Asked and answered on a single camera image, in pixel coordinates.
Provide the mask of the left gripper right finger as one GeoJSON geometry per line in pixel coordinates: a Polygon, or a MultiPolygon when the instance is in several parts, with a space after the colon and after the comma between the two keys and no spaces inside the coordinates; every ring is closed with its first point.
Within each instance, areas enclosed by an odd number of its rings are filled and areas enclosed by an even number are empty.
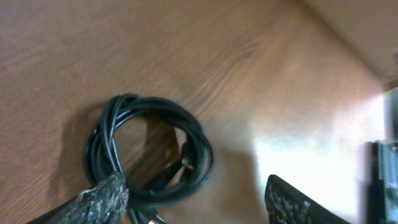
{"type": "Polygon", "coordinates": [[[268,177],[264,201],[271,224],[349,224],[274,174],[268,177]]]}

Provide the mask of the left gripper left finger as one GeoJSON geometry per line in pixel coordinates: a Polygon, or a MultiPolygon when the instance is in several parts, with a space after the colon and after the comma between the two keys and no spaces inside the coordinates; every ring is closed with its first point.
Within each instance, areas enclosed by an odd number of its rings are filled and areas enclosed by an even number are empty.
{"type": "Polygon", "coordinates": [[[92,189],[31,220],[30,224],[115,224],[126,214],[129,191],[123,174],[116,172],[92,189]]]}

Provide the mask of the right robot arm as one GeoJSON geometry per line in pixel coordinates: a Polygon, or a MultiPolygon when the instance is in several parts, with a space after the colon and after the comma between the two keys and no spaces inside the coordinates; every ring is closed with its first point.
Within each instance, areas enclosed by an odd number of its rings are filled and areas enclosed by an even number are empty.
{"type": "Polygon", "coordinates": [[[397,224],[397,88],[386,93],[387,139],[370,144],[368,223],[397,224]]]}

